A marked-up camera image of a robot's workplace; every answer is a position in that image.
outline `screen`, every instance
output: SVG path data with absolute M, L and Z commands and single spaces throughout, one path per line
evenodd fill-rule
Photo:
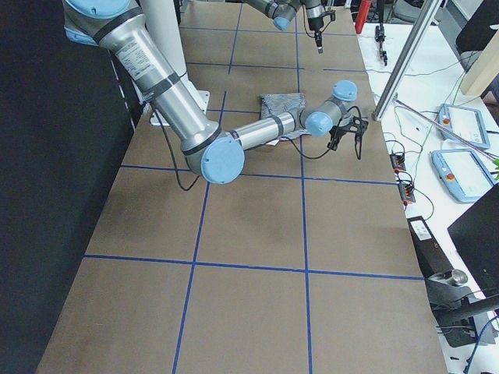
M 499 185 L 449 228 L 455 248 L 486 296 L 499 292 Z
M 484 143 L 476 113 L 469 109 L 448 107 L 452 132 L 469 142 Z
M 466 196 L 482 196 L 490 189 L 489 179 L 470 152 L 447 152 L 441 156 Z

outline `black monitor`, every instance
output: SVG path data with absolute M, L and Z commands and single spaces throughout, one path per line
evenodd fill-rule
M 448 232 L 483 293 L 499 293 L 499 185 L 464 212 Z

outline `power strip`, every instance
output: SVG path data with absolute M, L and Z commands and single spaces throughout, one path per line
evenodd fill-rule
M 398 175 L 399 172 L 405 171 L 405 162 L 402 157 L 399 155 L 392 153 L 390 154 L 390 162 L 393 167 L 393 172 L 395 175 Z M 404 205 L 412 204 L 416 202 L 416 198 L 414 197 L 414 190 L 411 190 L 408 185 L 404 182 L 398 182 L 398 193 L 400 195 L 400 199 L 404 203 Z

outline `red object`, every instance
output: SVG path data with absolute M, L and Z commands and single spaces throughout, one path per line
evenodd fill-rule
M 356 32 L 358 34 L 362 33 L 362 28 L 364 28 L 364 23 L 366 23 L 367 14 L 369 13 L 369 8 L 371 7 L 371 0 L 362 0 L 360 3 L 359 14 L 356 18 Z

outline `black wall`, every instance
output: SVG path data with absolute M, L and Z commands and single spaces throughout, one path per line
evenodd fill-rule
M 36 370 L 140 115 L 60 0 L 0 0 L 0 372 Z

